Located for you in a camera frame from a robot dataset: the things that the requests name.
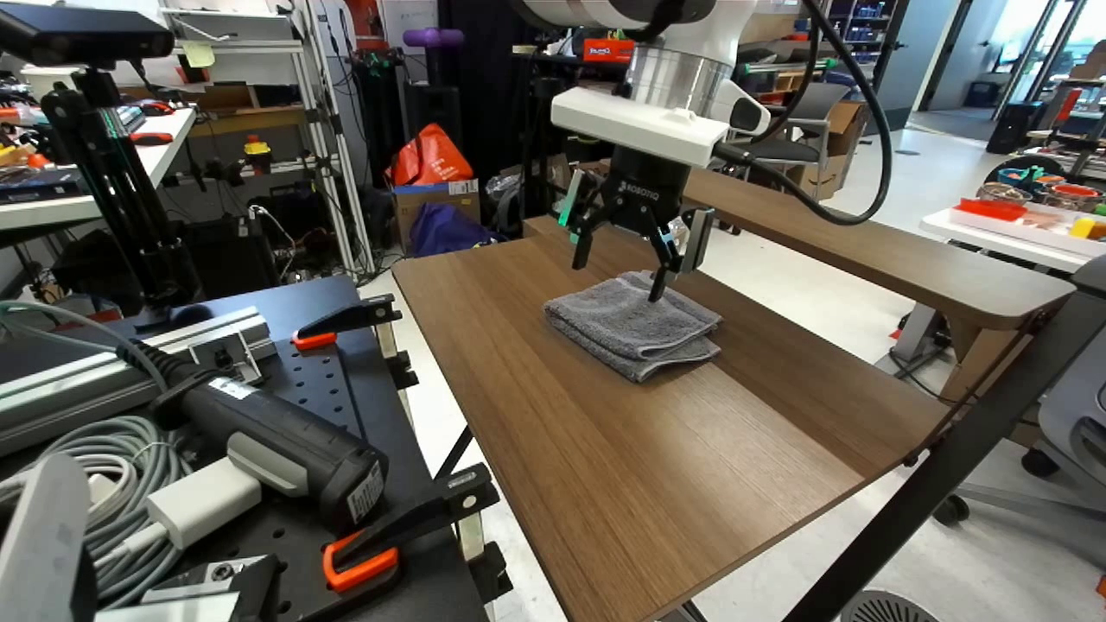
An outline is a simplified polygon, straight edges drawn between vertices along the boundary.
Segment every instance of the black bracket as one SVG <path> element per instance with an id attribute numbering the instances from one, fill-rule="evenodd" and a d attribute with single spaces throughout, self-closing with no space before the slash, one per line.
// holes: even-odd
<path id="1" fill-rule="evenodd" d="M 419 384 L 419 375 L 411 369 L 411 355 L 408 355 L 408 352 L 394 352 L 394 355 L 383 359 L 383 362 L 388 362 L 392 384 L 394 384 L 396 390 Z"/>
<path id="2" fill-rule="evenodd" d="M 510 575 L 508 575 L 508 562 L 499 549 L 499 542 L 487 542 L 485 553 L 472 558 L 468 566 L 472 575 L 472 583 L 477 583 L 485 604 L 515 590 Z"/>

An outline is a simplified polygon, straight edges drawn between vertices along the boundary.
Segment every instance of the wooden table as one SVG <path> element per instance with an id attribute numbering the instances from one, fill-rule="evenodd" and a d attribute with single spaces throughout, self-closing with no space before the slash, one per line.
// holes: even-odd
<path id="1" fill-rule="evenodd" d="M 939 390 L 944 401 L 972 394 L 999 366 L 999 355 L 1072 295 L 1065 282 L 890 226 L 828 226 L 789 193 L 706 171 L 692 173 L 683 200 L 710 203 L 735 229 L 936 307 L 957 348 L 957 369 Z"/>
<path id="2" fill-rule="evenodd" d="M 944 409 L 695 274 L 724 316 L 712 362 L 629 384 L 542 305 L 652 253 L 599 232 L 573 274 L 554 223 L 529 238 L 394 268 L 572 620 L 651 620 L 911 457 Z"/>

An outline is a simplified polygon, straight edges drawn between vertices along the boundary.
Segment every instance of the white robot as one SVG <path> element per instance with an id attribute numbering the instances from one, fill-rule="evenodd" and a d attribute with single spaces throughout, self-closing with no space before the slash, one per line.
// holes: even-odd
<path id="1" fill-rule="evenodd" d="M 626 74 L 629 97 L 566 89 L 554 97 L 554 125 L 619 146 L 599 189 L 603 203 L 578 203 L 566 217 L 578 234 L 573 268 L 587 262 L 603 223 L 636 229 L 660 259 L 651 295 L 658 302 L 667 274 L 703 262 L 712 229 L 712 214 L 695 210 L 683 242 L 671 232 L 688 171 L 706 171 L 728 133 L 762 134 L 771 125 L 771 116 L 728 79 L 756 0 L 520 0 L 520 10 L 551 28 L 623 28 L 638 37 Z"/>

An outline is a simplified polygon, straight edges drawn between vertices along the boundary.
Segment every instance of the gray cloth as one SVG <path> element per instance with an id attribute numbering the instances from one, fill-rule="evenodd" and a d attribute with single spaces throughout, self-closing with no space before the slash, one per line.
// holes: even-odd
<path id="1" fill-rule="evenodd" d="M 615 375 L 642 384 L 660 366 L 703 362 L 718 352 L 710 331 L 724 321 L 678 292 L 651 305 L 651 274 L 623 274 L 554 297 L 547 321 Z"/>

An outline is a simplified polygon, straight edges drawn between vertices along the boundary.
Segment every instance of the table leg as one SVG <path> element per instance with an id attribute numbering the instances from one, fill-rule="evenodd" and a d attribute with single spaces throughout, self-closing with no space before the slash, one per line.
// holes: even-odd
<path id="1" fill-rule="evenodd" d="M 675 613 L 660 617 L 660 622 L 706 622 L 695 601 L 678 604 Z"/>
<path id="2" fill-rule="evenodd" d="M 981 390 L 1012 355 L 1024 331 L 984 331 L 951 324 L 957 346 L 957 366 L 946 376 L 939 401 L 961 405 L 972 390 Z"/>
<path id="3" fill-rule="evenodd" d="M 1078 292 L 1044 324 L 1044 331 L 1009 366 L 944 439 L 930 460 L 900 488 L 900 494 L 869 523 L 869 530 L 834 562 L 804 590 L 789 622 L 834 620 L 961 488 L 961 480 L 999 447 L 1027 409 L 1074 362 L 1074 355 L 1106 328 L 1106 297 Z"/>

